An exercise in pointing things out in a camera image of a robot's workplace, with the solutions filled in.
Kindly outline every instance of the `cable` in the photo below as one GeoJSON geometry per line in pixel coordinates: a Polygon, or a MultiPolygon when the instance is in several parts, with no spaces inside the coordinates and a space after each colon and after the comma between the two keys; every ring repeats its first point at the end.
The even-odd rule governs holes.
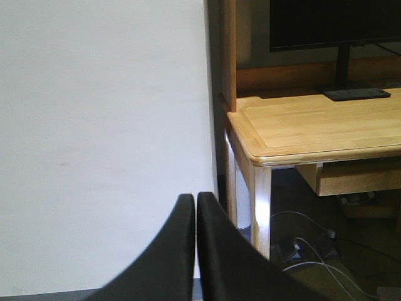
{"type": "Polygon", "coordinates": [[[336,277],[336,275],[333,274],[333,272],[329,269],[329,267],[327,266],[327,264],[325,263],[325,261],[322,259],[322,257],[319,255],[319,253],[315,250],[315,248],[313,248],[306,240],[304,240],[301,237],[296,237],[295,240],[300,240],[303,243],[306,243],[308,245],[308,247],[311,248],[311,250],[313,251],[313,253],[316,254],[316,256],[319,258],[319,260],[322,262],[323,266],[326,268],[326,270],[330,273],[330,275],[336,280],[336,282],[338,283],[338,285],[343,289],[343,291],[354,301],[357,301],[350,293],[349,291],[346,290],[346,288],[344,287],[344,285],[339,281],[339,279],[336,277]]]}
{"type": "MultiPolygon", "coordinates": [[[[306,262],[301,262],[301,263],[297,263],[295,265],[291,265],[290,267],[287,267],[283,270],[283,272],[286,272],[292,268],[296,268],[299,267],[301,265],[325,265],[326,263],[322,263],[322,262],[317,262],[317,261],[306,261],[306,262]]],[[[337,271],[338,273],[341,273],[358,291],[360,291],[362,294],[366,295],[367,297],[370,298],[374,298],[374,299],[378,299],[378,297],[376,295],[371,295],[369,293],[364,292],[346,273],[344,273],[343,271],[339,270],[336,267],[333,267],[332,265],[328,265],[326,264],[326,266],[328,266],[329,268],[337,271]]]]}
{"type": "Polygon", "coordinates": [[[394,51],[394,50],[391,50],[390,48],[384,47],[384,46],[381,45],[381,44],[374,44],[374,45],[375,45],[376,47],[379,47],[379,48],[381,48],[381,49],[384,49],[385,51],[388,51],[388,52],[390,52],[390,53],[392,53],[392,54],[394,54],[394,55],[401,56],[401,53],[396,52],[396,51],[394,51]]]}
{"type": "Polygon", "coordinates": [[[306,214],[301,213],[301,212],[297,212],[297,211],[282,211],[282,212],[279,212],[279,213],[272,214],[271,217],[273,218],[273,217],[275,217],[275,216],[277,216],[277,215],[288,214],[288,213],[301,215],[301,216],[303,216],[304,218],[307,218],[308,220],[310,220],[310,221],[311,221],[312,223],[314,223],[315,225],[317,225],[317,227],[319,227],[319,228],[325,230],[326,232],[329,231],[329,229],[326,229],[325,227],[321,226],[320,224],[318,224],[316,221],[314,221],[313,219],[311,219],[311,218],[310,218],[309,216],[307,216],[306,214]]]}
{"type": "Polygon", "coordinates": [[[401,263],[401,260],[399,260],[399,259],[397,259],[397,258],[395,258],[395,257],[393,257],[393,256],[391,256],[391,255],[388,255],[388,254],[386,254],[386,253],[384,253],[384,252],[382,252],[382,251],[379,251],[379,250],[370,248],[369,246],[365,246],[365,245],[363,245],[363,244],[361,244],[361,243],[358,243],[358,242],[356,242],[356,241],[348,240],[348,239],[345,239],[345,238],[337,238],[337,240],[345,241],[345,242],[347,242],[347,243],[353,243],[354,245],[361,246],[362,248],[368,249],[368,250],[370,250],[370,251],[374,251],[374,252],[376,252],[376,253],[378,253],[378,254],[381,254],[381,255],[383,255],[383,256],[386,256],[386,257],[388,257],[388,258],[390,258],[390,259],[392,259],[392,260],[394,260],[394,261],[396,261],[396,262],[398,262],[398,263],[401,263]]]}

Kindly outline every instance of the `white wall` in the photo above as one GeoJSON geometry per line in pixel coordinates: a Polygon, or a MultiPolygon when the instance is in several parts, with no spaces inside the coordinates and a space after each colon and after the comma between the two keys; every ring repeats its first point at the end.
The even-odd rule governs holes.
{"type": "Polygon", "coordinates": [[[0,2],[0,296],[97,288],[214,190],[203,0],[0,2]]]}

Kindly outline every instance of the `wooden tabletop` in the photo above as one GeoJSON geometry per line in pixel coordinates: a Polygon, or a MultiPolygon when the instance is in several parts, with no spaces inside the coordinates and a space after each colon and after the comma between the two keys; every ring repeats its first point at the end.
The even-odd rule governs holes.
{"type": "Polygon", "coordinates": [[[390,98],[345,102],[248,97],[228,117],[257,166],[401,156],[401,88],[386,91],[390,98]]]}

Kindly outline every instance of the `power strip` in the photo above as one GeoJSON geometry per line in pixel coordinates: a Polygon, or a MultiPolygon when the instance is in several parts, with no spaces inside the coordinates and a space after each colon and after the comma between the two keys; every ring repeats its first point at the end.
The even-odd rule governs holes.
{"type": "Polygon", "coordinates": [[[401,287],[378,287],[377,295],[380,301],[401,301],[401,287]]]}

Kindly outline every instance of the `white cable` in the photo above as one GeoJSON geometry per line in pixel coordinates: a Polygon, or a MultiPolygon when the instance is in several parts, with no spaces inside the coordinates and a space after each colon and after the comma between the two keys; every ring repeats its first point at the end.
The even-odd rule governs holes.
{"type": "Polygon", "coordinates": [[[327,266],[327,264],[325,263],[325,261],[322,259],[322,257],[319,255],[319,253],[303,238],[301,237],[296,237],[296,240],[300,240],[303,241],[304,243],[306,243],[308,245],[308,247],[310,247],[312,249],[312,251],[317,255],[317,257],[319,258],[319,260],[322,262],[323,266],[326,268],[326,270],[330,273],[330,275],[336,280],[336,282],[338,283],[338,285],[344,290],[344,292],[354,301],[357,301],[350,293],[349,291],[346,290],[346,288],[344,287],[344,285],[339,281],[339,279],[336,277],[336,275],[333,274],[333,272],[329,269],[329,267],[327,266]]]}
{"type": "MultiPolygon", "coordinates": [[[[322,262],[318,262],[318,261],[305,261],[305,262],[301,262],[301,263],[297,263],[295,265],[291,265],[290,267],[287,267],[283,270],[283,272],[286,272],[292,268],[296,268],[299,267],[301,265],[324,265],[322,262]]],[[[329,268],[337,271],[338,273],[341,273],[357,290],[359,290],[362,294],[366,295],[367,297],[370,298],[374,298],[374,299],[378,299],[377,295],[370,295],[369,293],[364,292],[346,273],[344,273],[343,271],[339,270],[336,267],[333,267],[332,265],[328,265],[326,264],[329,268]]]]}
{"type": "Polygon", "coordinates": [[[292,214],[298,214],[298,215],[301,215],[301,216],[303,216],[304,218],[307,218],[308,220],[310,220],[312,223],[314,223],[315,225],[317,225],[317,227],[319,227],[319,228],[321,228],[321,229],[323,229],[323,230],[325,230],[325,231],[328,231],[328,229],[326,229],[325,227],[323,227],[323,226],[321,226],[320,224],[318,224],[316,221],[314,221],[313,219],[311,219],[309,216],[307,216],[306,214],[304,214],[304,213],[301,213],[301,212],[297,212],[297,211],[282,211],[282,212],[278,212],[278,213],[276,213],[276,214],[272,214],[272,218],[273,217],[275,217],[275,216],[277,216],[277,215],[281,215],[281,214],[288,214],[288,213],[292,213],[292,214]]]}

